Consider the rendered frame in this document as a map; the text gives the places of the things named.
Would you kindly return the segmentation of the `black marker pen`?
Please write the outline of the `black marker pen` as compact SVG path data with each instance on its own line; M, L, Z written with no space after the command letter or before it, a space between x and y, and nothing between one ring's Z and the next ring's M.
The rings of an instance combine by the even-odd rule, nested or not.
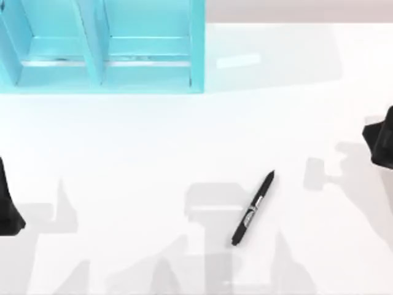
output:
M265 179L263 180L262 185L255 193L254 198L252 199L250 205L248 206L244 216L242 217L238 227L236 228L232 239L232 246L237 246L243 239L244 235L247 232L248 227L250 226L252 219L254 218L257 210L259 209L260 203L263 198L266 196L275 176L275 171L272 170L267 174Z

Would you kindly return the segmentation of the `light blue rack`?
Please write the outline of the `light blue rack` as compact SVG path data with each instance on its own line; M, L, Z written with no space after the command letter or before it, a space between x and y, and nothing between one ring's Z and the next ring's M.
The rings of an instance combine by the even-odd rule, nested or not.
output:
M201 93L206 0L0 0L0 93Z

